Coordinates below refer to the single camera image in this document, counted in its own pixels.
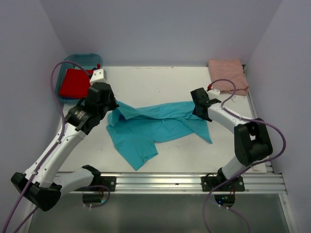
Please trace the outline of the teal t-shirt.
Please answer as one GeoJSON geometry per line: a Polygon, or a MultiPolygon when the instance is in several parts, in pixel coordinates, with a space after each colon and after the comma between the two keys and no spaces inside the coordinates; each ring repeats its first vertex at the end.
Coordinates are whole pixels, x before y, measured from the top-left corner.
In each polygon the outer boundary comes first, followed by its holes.
{"type": "Polygon", "coordinates": [[[205,120],[195,116],[192,101],[171,102],[134,108],[123,102],[107,117],[108,131],[115,149],[135,170],[158,155],[156,143],[196,134],[212,140],[205,120]]]}

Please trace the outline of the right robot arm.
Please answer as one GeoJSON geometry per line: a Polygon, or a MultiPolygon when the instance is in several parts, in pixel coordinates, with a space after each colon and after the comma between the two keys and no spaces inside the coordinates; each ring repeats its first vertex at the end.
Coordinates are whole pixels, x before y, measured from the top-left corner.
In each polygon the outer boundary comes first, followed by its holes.
{"type": "Polygon", "coordinates": [[[195,89],[190,94],[195,104],[193,115],[209,122],[216,121],[234,135],[235,156],[218,170],[216,176],[218,188],[226,191],[233,186],[234,176],[272,154],[267,128],[262,119],[253,120],[229,113],[220,100],[210,99],[203,88],[195,89]]]}

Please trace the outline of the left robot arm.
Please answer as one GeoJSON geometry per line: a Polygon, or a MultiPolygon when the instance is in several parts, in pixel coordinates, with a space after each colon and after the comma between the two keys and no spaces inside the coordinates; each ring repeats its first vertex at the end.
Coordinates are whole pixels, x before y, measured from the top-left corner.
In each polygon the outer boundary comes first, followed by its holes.
{"type": "Polygon", "coordinates": [[[109,84],[92,84],[87,97],[68,111],[61,129],[36,162],[25,172],[16,172],[11,177],[18,192],[46,212],[72,191],[86,187],[92,191],[103,190],[100,171],[90,165],[67,175],[56,174],[75,147],[99,125],[108,111],[117,107],[109,84]]]}

